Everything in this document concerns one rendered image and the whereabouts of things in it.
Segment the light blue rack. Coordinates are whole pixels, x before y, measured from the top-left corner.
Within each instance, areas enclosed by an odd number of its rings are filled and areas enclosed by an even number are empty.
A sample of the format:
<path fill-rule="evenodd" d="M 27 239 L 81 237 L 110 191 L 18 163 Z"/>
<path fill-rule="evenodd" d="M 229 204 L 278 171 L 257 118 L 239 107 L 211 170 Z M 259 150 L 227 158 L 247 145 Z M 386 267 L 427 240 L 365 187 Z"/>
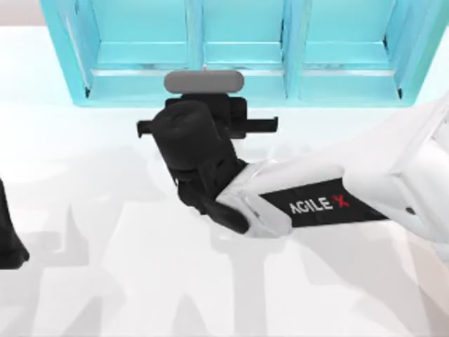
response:
<path fill-rule="evenodd" d="M 449 0 L 40 0 L 75 105 L 157 107 L 174 70 L 242 73 L 253 107 L 417 100 Z"/>

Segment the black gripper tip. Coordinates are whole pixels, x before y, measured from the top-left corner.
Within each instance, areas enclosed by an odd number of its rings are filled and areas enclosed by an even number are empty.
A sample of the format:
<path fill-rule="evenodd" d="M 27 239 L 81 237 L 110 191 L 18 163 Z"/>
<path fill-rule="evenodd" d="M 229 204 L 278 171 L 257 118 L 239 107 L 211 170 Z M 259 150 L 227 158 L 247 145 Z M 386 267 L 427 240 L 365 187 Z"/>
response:
<path fill-rule="evenodd" d="M 13 226 L 4 183 L 0 179 L 0 270 L 18 270 L 29 257 L 29 251 Z"/>

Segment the pale grey rounded box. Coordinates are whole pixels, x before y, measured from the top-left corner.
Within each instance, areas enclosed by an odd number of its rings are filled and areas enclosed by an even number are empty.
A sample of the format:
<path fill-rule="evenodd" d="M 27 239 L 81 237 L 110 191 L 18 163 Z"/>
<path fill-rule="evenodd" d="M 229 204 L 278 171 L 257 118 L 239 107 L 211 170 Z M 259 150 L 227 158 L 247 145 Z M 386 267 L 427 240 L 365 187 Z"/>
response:
<path fill-rule="evenodd" d="M 244 77 L 235 70 L 178 70 L 167 74 L 164 87 L 169 93 L 236 93 Z"/>

